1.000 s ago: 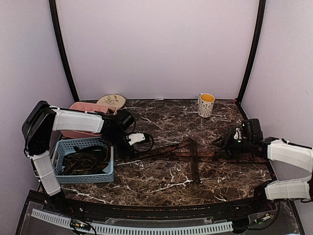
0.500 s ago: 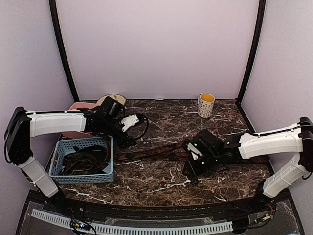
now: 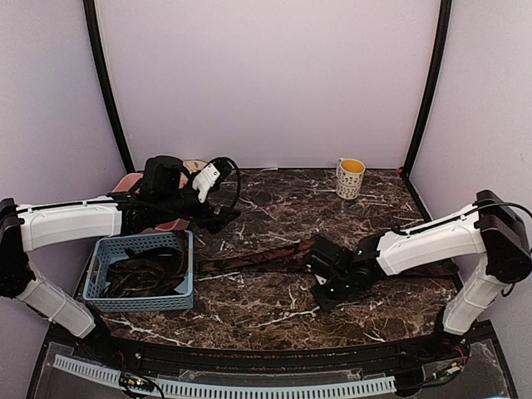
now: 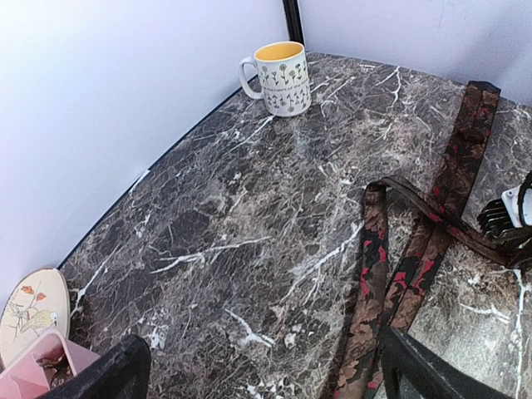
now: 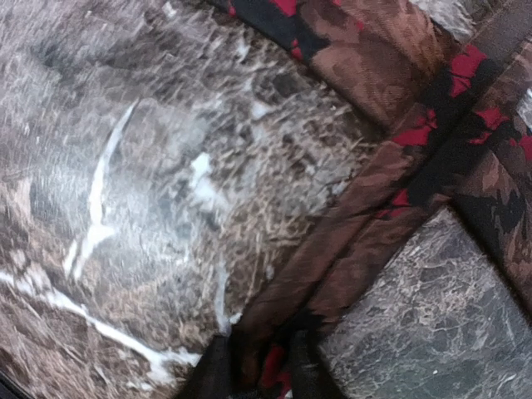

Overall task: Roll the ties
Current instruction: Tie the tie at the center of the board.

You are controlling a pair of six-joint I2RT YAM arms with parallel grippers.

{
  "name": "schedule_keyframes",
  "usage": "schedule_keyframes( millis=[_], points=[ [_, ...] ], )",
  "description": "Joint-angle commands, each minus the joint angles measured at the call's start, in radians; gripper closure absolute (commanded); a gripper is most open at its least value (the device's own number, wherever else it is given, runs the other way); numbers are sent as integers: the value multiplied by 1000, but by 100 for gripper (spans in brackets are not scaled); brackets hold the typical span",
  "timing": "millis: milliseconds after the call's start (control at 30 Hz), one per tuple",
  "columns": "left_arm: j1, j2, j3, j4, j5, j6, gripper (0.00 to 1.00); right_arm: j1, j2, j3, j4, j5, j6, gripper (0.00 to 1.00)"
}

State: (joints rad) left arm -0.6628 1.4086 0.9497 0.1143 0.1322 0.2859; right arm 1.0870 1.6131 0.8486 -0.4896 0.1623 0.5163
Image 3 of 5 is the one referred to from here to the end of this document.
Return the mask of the brown red patterned tie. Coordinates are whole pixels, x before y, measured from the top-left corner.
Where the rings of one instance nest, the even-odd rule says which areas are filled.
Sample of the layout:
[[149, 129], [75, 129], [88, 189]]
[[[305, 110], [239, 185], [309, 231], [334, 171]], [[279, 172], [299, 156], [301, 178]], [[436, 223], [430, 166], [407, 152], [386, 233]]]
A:
[[[195, 271], [199, 274], [230, 273], [244, 269], [259, 272], [302, 273], [305, 270], [304, 258], [322, 235], [315, 234], [310, 239], [288, 244], [264, 251], [238, 255], [224, 259], [208, 259], [195, 261]], [[458, 267], [449, 259], [424, 264], [408, 269], [400, 274], [402, 278], [444, 278], [453, 277]]]

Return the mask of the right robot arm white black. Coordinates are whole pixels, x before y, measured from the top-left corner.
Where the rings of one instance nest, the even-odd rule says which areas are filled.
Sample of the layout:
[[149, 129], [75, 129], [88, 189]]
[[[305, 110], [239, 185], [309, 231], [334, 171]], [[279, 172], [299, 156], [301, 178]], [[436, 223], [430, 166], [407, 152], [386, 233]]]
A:
[[475, 271], [442, 311], [438, 331], [425, 340], [424, 353], [440, 361], [505, 288], [530, 276], [531, 247], [520, 212], [528, 209], [482, 190], [475, 202], [453, 214], [367, 236], [354, 250], [320, 238], [304, 260], [306, 270], [318, 278], [313, 297], [321, 309], [330, 310], [384, 278], [477, 256]]

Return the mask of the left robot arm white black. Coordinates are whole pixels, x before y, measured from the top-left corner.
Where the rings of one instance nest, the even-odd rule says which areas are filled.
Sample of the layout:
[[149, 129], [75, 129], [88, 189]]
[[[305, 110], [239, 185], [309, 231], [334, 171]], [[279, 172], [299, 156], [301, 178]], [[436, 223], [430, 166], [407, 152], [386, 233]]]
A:
[[216, 207], [197, 195], [150, 202], [125, 192], [95, 199], [43, 205], [1, 202], [1, 295], [25, 303], [84, 342], [99, 362], [117, 355], [106, 324], [85, 304], [44, 277], [29, 259], [32, 251], [95, 237], [139, 234], [176, 219], [215, 234], [240, 216], [235, 203]]

